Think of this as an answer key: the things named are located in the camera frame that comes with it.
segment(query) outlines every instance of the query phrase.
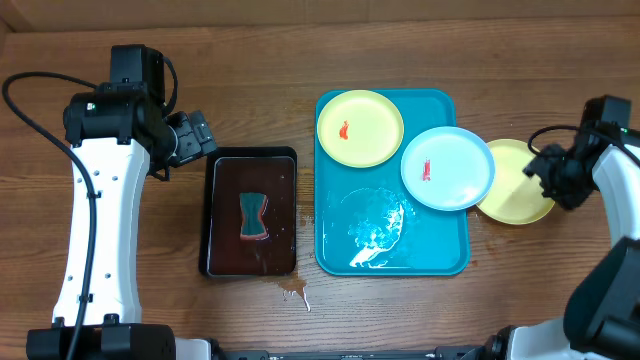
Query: blue plastic tray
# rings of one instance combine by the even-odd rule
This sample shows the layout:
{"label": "blue plastic tray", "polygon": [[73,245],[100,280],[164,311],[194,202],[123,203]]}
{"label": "blue plastic tray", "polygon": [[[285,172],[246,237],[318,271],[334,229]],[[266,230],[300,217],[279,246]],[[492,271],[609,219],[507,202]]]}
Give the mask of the blue plastic tray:
{"label": "blue plastic tray", "polygon": [[[346,90],[324,94],[324,106]],[[432,210],[405,189],[402,153],[418,134],[455,126],[451,98],[435,89],[374,90],[404,120],[398,151],[381,165],[355,169],[337,163],[315,138],[316,259],[333,275],[455,275],[471,258],[466,211]]]}

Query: yellow plate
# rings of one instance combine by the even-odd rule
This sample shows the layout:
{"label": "yellow plate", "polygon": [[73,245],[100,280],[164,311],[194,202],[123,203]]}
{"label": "yellow plate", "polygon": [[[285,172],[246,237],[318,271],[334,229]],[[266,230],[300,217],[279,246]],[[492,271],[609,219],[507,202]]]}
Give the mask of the yellow plate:
{"label": "yellow plate", "polygon": [[540,220],[553,207],[553,200],[542,197],[540,178],[529,179],[523,172],[534,155],[525,142],[500,139],[490,142],[496,162],[496,178],[478,208],[488,216],[512,225]]}
{"label": "yellow plate", "polygon": [[368,90],[344,92],[318,117],[318,140],[335,161],[356,168],[381,164],[400,147],[404,123],[386,97]]}

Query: red mark on plate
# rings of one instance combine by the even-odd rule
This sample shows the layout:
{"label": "red mark on plate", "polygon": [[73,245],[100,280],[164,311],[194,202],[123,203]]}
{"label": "red mark on plate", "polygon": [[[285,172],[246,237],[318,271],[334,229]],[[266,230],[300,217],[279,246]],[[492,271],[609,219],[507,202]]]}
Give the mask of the red mark on plate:
{"label": "red mark on plate", "polygon": [[344,124],[340,128],[340,138],[348,140],[349,136],[347,136],[347,130],[349,129],[349,123],[347,120],[344,121]]}
{"label": "red mark on plate", "polygon": [[424,163],[424,171],[422,172],[422,181],[431,181],[431,160],[427,159]]}

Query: wooden table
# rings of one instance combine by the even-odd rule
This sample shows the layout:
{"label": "wooden table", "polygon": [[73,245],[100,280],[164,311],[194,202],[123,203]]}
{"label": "wooden table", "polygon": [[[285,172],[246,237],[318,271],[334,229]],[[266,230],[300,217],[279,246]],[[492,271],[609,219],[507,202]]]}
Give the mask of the wooden table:
{"label": "wooden table", "polygon": [[[605,93],[640,100],[640,18],[438,21],[335,26],[11,34],[0,77],[28,70],[108,80],[109,48],[144,43],[175,64],[177,109],[202,109],[222,146],[298,152],[298,270],[278,278],[207,280],[197,270],[205,161],[149,178],[140,209],[138,284],[146,323],[226,349],[428,349],[483,343],[509,324],[561,316],[609,248],[602,200],[556,208],[529,226],[470,209],[472,261],[448,278],[333,277],[313,252],[314,106],[340,88],[435,87],[458,124],[490,141],[577,124]],[[12,87],[25,112],[64,136],[62,110],[84,89],[56,80]],[[638,124],[635,112],[633,122]],[[570,141],[572,134],[544,141]],[[70,161],[0,106],[0,357],[23,358],[46,328],[66,264]],[[306,292],[311,311],[299,296]]]}

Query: sponge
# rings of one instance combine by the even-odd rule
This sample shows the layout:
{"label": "sponge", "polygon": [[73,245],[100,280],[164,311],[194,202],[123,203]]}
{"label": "sponge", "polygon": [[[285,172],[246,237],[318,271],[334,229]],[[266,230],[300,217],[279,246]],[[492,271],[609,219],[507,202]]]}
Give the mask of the sponge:
{"label": "sponge", "polygon": [[264,194],[240,193],[240,240],[264,240],[269,237],[262,220],[262,215],[267,209],[267,200],[267,195]]}

